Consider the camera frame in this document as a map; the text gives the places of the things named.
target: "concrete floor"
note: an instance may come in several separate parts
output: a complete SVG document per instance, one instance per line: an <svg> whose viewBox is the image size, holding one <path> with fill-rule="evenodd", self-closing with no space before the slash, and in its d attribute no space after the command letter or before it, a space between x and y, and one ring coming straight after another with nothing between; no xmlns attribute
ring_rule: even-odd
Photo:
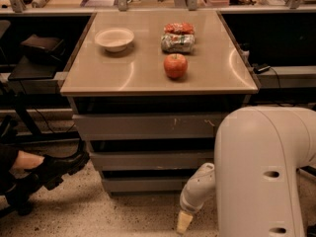
<svg viewBox="0 0 316 237"><path fill-rule="evenodd" d="M49 142L25 146L38 154L66 156L76 150L77 141ZM303 171L298 185L305 226L316 222L316 179ZM21 217L12 212L0 218L0 236L107 236L172 237L176 233L179 194L124 195L110 197L89 161L53 191L41 188L32 195L34 211ZM0 197L0 208L6 207ZM213 196L196 215L186 232L188 237L215 237L217 212Z"/></svg>

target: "bowl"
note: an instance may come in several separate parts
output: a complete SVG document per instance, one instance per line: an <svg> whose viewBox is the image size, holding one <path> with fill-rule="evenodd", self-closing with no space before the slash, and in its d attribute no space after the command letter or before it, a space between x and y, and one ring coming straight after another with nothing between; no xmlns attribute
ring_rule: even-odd
<svg viewBox="0 0 316 237"><path fill-rule="evenodd" d="M125 28L109 28L95 35L95 43L109 52L119 52L127 48L134 40L134 33Z"/></svg>

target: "red apple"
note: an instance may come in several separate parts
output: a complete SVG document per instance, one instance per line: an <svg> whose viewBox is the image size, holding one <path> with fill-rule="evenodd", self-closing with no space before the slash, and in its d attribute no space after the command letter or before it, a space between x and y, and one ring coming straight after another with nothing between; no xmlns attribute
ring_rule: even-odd
<svg viewBox="0 0 316 237"><path fill-rule="evenodd" d="M187 72L188 62L182 54L172 53L165 58L164 68L168 77L178 79Z"/></svg>

